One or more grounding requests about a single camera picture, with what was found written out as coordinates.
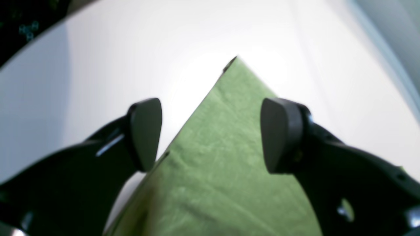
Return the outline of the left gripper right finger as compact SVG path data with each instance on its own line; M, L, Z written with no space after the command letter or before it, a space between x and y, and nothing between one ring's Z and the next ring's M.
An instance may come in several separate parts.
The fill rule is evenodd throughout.
M303 104L265 98L261 136L268 173L297 179L324 236L419 235L419 183L343 143Z

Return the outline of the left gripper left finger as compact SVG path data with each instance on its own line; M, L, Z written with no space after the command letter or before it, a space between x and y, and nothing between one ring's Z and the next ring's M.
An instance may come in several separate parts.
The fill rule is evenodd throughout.
M152 170L161 127L158 98L134 103L85 141L1 184L1 235L102 235L126 181Z

